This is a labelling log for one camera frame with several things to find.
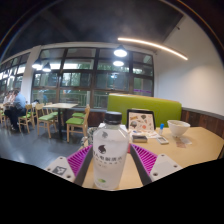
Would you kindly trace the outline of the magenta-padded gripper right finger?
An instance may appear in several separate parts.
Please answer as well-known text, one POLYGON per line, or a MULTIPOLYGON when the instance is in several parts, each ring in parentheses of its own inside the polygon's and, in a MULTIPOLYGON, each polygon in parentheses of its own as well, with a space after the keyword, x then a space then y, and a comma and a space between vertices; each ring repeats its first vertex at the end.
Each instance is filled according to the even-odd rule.
POLYGON ((134 161, 129 166, 129 186, 145 186, 182 169, 166 154, 156 155, 135 144, 130 145, 129 152, 134 161))

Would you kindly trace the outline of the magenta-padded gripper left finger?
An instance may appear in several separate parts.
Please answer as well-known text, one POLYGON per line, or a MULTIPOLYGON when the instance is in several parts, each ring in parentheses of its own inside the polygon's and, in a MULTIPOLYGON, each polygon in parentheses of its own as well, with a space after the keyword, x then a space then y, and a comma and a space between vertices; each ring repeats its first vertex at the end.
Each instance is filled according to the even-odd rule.
POLYGON ((89 164, 92 160, 92 155, 92 146, 89 145, 68 157, 59 156, 50 163, 45 170, 81 186, 84 183, 89 164))

